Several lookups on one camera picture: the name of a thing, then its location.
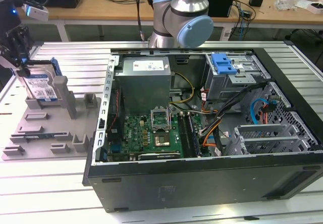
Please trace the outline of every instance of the yellow wire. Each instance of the yellow wire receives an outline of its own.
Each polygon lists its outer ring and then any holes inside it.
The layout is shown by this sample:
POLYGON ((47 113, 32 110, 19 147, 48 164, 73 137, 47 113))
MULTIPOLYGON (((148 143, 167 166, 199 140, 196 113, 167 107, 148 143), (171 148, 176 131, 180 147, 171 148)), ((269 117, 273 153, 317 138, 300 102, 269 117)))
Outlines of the yellow wire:
POLYGON ((193 85, 191 84, 191 82, 184 76, 184 75, 182 75, 182 74, 180 74, 180 73, 175 73, 175 75, 180 75, 180 76, 182 76, 183 77, 183 79, 185 79, 185 81, 187 82, 187 83, 189 83, 190 84, 190 86, 191 86, 191 88, 192 88, 192 93, 191 93, 191 95, 190 95, 190 97, 188 97, 187 99, 183 99, 183 100, 179 100, 179 101, 170 101, 170 103, 172 103, 172 104, 174 104, 174 103, 176 103, 176 104, 179 104, 179 103, 185 103, 185 102, 188 102, 191 98, 193 98, 193 96, 194 96, 194 87, 193 87, 193 85))

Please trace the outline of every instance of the wooden table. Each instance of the wooden table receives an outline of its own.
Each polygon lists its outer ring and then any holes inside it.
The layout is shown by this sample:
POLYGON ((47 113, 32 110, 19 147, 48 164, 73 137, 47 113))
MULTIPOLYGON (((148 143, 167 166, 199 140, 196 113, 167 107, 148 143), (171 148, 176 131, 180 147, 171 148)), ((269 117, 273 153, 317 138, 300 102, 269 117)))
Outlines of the wooden table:
MULTIPOLYGON (((315 15, 302 8, 296 11, 278 11, 275 2, 276 0, 264 0, 261 7, 254 7, 257 14, 249 27, 323 29, 323 15, 315 15)), ((47 23, 28 19, 20 14, 25 24, 55 24, 62 41, 69 41, 65 25, 137 25, 135 4, 121 5, 106 0, 82 0, 75 9, 48 8, 48 10, 47 23)), ((140 4, 140 17, 142 25, 153 25, 153 11, 146 1, 140 4)), ((229 32, 238 21, 237 9, 233 8, 228 18, 213 18, 213 21, 214 26, 223 27, 221 40, 228 40, 229 32)))

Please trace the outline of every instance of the connector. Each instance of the connector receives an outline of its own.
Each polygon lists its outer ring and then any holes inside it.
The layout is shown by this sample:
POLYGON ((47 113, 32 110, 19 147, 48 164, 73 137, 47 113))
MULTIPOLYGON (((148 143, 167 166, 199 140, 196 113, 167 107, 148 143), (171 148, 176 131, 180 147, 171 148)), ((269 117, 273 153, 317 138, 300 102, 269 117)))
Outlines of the connector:
POLYGON ((145 34, 142 31, 140 31, 140 38, 142 41, 145 41, 145 34))

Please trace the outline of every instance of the white box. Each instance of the white box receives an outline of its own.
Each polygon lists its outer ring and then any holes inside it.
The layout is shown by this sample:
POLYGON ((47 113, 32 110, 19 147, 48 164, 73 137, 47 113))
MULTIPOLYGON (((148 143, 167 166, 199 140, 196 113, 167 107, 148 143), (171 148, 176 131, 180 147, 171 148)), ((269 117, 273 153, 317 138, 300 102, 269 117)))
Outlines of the white box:
POLYGON ((322 2, 313 2, 306 8, 308 11, 311 11, 313 14, 323 14, 323 3, 322 2))

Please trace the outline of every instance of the barcode label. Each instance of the barcode label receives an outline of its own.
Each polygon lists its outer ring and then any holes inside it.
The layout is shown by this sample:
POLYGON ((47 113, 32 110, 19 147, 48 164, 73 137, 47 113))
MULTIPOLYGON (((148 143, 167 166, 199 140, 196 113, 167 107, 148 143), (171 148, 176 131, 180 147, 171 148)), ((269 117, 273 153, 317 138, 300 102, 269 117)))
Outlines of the barcode label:
POLYGON ((45 89, 45 92, 48 96, 53 96, 55 95, 54 91, 52 89, 45 89))
POLYGON ((42 90, 35 91, 36 96, 45 96, 44 92, 42 90))
POLYGON ((35 99, 40 99, 42 101, 57 99, 53 87, 49 84, 50 79, 47 74, 30 75, 28 78, 24 78, 24 81, 35 99))

